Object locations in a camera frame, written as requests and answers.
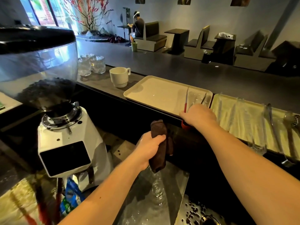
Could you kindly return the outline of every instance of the coffee grinder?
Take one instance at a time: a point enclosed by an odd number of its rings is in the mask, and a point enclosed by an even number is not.
[[[70,103],[77,60],[72,30],[31,25],[0,28],[0,91],[45,112],[37,130],[43,166],[52,178],[66,180],[76,174],[84,191],[99,185],[113,167],[86,110],[78,102]]]

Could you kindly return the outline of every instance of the green cup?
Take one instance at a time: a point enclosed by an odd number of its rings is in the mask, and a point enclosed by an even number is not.
[[[137,52],[137,42],[131,43],[131,49],[132,49],[132,52]]]

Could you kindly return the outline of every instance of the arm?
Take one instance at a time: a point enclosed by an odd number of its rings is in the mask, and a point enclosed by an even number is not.
[[[156,154],[158,145],[165,138],[163,135],[152,139],[151,132],[145,133],[133,153],[59,225],[112,224],[133,181],[140,171],[148,167],[149,159]]]
[[[194,105],[180,115],[206,138],[231,188],[257,225],[299,224],[300,181],[223,130],[204,105]]]

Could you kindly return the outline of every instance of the white tray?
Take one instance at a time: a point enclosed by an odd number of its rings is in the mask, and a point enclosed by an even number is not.
[[[209,107],[212,100],[211,91],[156,76],[146,76],[125,91],[124,96],[127,99],[179,117],[179,112],[184,110],[185,107],[186,91],[188,88],[187,110],[195,101],[196,95],[198,100],[202,100],[205,93],[207,94],[203,104]]]
[[[222,100],[222,111],[221,111],[221,119],[220,119],[220,126],[224,129],[227,128],[228,122],[229,122],[229,116],[231,112],[231,108],[235,104],[237,98],[227,96],[227,95],[221,95]],[[254,137],[255,144],[259,146],[263,146],[260,144],[261,136],[259,135],[260,131],[258,131],[258,128],[261,127],[261,123],[259,123],[260,115],[264,109],[264,106],[262,104],[249,102],[245,100],[245,107],[249,112],[250,115],[250,122],[252,127],[252,133]],[[214,96],[214,99],[212,101],[211,109],[213,112],[218,116],[218,110],[219,110],[219,94],[216,94]],[[242,114],[242,110],[239,110],[236,107],[235,110],[235,118],[232,123],[232,126],[229,130],[229,132],[234,135],[235,137],[247,141],[247,133],[245,131],[245,121],[244,116]],[[283,151],[285,155],[290,156],[290,150],[289,150],[289,142],[287,138],[287,130],[283,124],[283,117],[285,115],[286,111],[272,108],[272,114],[273,114],[273,121],[274,125],[276,126],[277,132],[280,135],[280,142],[283,148]],[[279,152],[277,148],[277,144],[275,142],[275,139],[273,138],[272,132],[271,132],[271,126],[269,125],[268,121],[265,119],[265,128],[266,128],[266,136],[267,136],[267,148]],[[293,130],[293,140],[295,149],[298,154],[298,160],[300,156],[300,138],[298,134]]]

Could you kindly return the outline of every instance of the hand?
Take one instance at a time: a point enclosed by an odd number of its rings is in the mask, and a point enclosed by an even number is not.
[[[137,143],[136,149],[131,156],[140,165],[140,170],[145,170],[149,166],[149,159],[155,156],[158,146],[166,139],[166,135],[159,135],[152,138],[151,132],[144,133]]]
[[[194,104],[187,113],[182,111],[179,115],[189,125],[192,125],[197,129],[199,128],[198,130],[200,132],[208,126],[218,125],[216,115],[213,111],[202,104]]]

